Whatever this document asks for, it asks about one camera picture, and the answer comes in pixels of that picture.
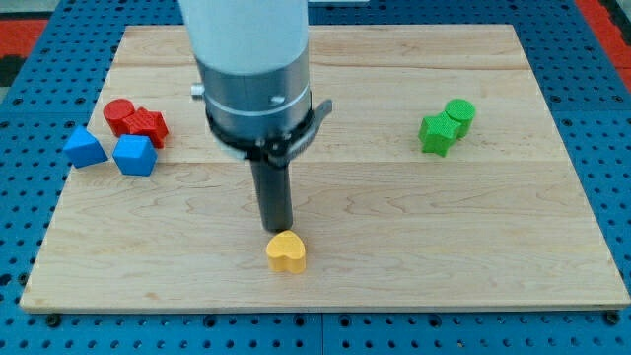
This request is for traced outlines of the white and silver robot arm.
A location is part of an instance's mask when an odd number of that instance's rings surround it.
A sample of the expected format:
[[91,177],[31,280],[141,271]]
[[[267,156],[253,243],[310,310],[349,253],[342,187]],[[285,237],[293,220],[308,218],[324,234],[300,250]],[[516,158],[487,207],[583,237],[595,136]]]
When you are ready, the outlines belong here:
[[311,104],[307,0],[179,0],[212,125],[246,140],[294,130]]

